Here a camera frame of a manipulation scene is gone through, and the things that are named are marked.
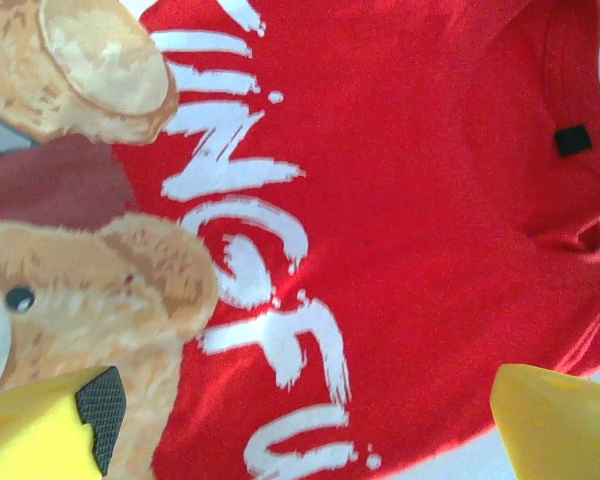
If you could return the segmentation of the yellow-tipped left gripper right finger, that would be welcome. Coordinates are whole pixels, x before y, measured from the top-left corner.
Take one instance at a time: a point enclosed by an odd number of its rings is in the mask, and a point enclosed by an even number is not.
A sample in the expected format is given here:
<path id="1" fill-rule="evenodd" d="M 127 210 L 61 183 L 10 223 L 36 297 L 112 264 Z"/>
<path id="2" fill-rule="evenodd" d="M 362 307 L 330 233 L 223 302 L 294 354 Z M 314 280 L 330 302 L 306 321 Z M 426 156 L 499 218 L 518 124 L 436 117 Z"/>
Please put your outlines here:
<path id="1" fill-rule="evenodd" d="M 600 479 L 600 383 L 505 364 L 490 407 L 518 479 Z"/>

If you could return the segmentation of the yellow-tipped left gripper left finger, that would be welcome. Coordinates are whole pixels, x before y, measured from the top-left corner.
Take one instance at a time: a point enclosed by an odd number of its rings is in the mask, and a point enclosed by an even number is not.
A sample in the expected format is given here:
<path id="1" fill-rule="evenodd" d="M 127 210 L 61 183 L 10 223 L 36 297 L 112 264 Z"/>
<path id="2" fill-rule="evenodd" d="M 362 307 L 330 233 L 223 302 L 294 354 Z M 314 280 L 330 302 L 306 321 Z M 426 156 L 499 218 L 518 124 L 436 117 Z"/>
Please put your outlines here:
<path id="1" fill-rule="evenodd" d="M 114 366 L 0 392 L 0 480 L 99 480 L 126 411 Z"/>

